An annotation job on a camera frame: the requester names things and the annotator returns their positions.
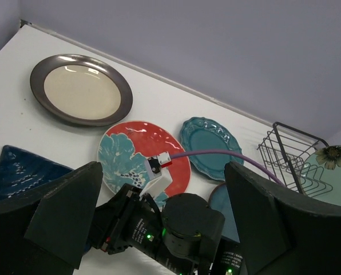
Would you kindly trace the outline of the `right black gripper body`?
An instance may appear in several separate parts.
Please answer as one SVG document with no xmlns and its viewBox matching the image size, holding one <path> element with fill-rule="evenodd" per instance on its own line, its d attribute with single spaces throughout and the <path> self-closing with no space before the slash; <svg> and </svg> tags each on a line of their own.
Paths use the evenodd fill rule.
<svg viewBox="0 0 341 275">
<path fill-rule="evenodd" d="M 161 212 L 155 201 L 140 198 L 141 189 L 124 184 L 108 202 L 96 207 L 89 231 L 91 247 L 109 255 L 134 247 L 151 258 L 161 249 Z"/>
</svg>

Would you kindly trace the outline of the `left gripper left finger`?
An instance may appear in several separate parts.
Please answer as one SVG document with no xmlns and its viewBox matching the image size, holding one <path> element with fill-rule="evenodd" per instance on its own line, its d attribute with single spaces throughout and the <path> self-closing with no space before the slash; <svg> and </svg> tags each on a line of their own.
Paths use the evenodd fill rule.
<svg viewBox="0 0 341 275">
<path fill-rule="evenodd" d="M 101 184 L 102 166 L 90 162 L 0 201 L 0 274 L 73 274 Z"/>
</svg>

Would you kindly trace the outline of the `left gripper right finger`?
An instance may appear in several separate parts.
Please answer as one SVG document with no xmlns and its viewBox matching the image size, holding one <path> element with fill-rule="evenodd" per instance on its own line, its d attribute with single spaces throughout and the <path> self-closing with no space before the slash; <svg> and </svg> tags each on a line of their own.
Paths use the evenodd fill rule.
<svg viewBox="0 0 341 275">
<path fill-rule="evenodd" d="M 341 274 L 341 206 L 225 165 L 248 274 Z"/>
</svg>

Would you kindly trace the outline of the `red plate with teal flower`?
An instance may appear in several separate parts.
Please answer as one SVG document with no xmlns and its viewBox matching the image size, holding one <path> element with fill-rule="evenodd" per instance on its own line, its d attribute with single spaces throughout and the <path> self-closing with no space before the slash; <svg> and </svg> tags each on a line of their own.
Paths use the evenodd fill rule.
<svg viewBox="0 0 341 275">
<path fill-rule="evenodd" d="M 98 146 L 97 161 L 103 182 L 113 193 L 124 184 L 144 188 L 150 181 L 145 160 L 163 152 L 184 152 L 182 145 L 166 130 L 145 121 L 127 121 L 109 128 Z"/>
</svg>

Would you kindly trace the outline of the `dark blue square plate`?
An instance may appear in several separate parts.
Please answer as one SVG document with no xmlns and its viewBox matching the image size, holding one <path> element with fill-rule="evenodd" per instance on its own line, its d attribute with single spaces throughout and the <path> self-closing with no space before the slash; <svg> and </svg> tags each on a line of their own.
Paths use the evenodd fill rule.
<svg viewBox="0 0 341 275">
<path fill-rule="evenodd" d="M 18 147 L 5 145 L 0 154 L 0 201 L 56 180 L 72 168 Z"/>
</svg>

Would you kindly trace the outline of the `dark teal blossom plate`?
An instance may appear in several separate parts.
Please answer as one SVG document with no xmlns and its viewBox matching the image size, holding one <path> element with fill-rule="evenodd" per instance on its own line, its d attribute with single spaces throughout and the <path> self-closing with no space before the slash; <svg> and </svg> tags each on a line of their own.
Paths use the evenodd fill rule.
<svg viewBox="0 0 341 275">
<path fill-rule="evenodd" d="M 240 242 L 228 190 L 225 183 L 222 183 L 213 189 L 209 196 L 208 203 L 212 209 L 221 212 L 225 217 L 222 236 L 235 242 Z"/>
</svg>

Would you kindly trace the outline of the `light green flower plate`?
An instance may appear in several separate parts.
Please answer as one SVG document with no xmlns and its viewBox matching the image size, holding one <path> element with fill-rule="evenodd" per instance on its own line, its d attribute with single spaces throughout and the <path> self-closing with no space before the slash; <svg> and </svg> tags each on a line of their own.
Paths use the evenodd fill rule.
<svg viewBox="0 0 341 275">
<path fill-rule="evenodd" d="M 304 193 L 341 206 L 341 146 L 328 146 L 310 155 L 300 170 Z"/>
</svg>

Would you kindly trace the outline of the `teal scalloped plate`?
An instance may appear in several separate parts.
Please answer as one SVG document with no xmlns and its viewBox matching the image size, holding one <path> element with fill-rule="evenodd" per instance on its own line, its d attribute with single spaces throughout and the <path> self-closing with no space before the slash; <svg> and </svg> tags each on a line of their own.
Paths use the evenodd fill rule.
<svg viewBox="0 0 341 275">
<path fill-rule="evenodd" d="M 242 153 L 237 139 L 218 122 L 205 117 L 192 117 L 183 122 L 180 130 L 180 143 L 185 151 L 226 150 Z M 224 166 L 240 158 L 225 154 L 204 154 L 190 156 L 189 160 L 196 170 L 205 176 L 224 181 Z"/>
</svg>

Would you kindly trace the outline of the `cream plate with brown rim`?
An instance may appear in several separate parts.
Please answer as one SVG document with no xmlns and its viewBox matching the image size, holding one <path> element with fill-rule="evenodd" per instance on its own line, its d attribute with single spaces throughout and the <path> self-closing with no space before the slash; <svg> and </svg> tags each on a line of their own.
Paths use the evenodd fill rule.
<svg viewBox="0 0 341 275">
<path fill-rule="evenodd" d="M 133 105 L 131 87 L 120 72 L 80 54 L 57 54 L 41 60 L 31 71 L 30 88 L 52 115 L 86 127 L 115 124 Z"/>
</svg>

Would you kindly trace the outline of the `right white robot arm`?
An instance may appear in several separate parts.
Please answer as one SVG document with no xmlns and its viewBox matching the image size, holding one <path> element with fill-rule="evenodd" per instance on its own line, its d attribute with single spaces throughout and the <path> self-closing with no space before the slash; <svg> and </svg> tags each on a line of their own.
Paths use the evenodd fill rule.
<svg viewBox="0 0 341 275">
<path fill-rule="evenodd" d="M 133 247 L 175 274 L 239 274 L 239 244 L 223 237 L 225 218 L 196 194 L 169 197 L 162 209 L 141 189 L 123 185 L 96 208 L 91 247 L 109 255 Z"/>
</svg>

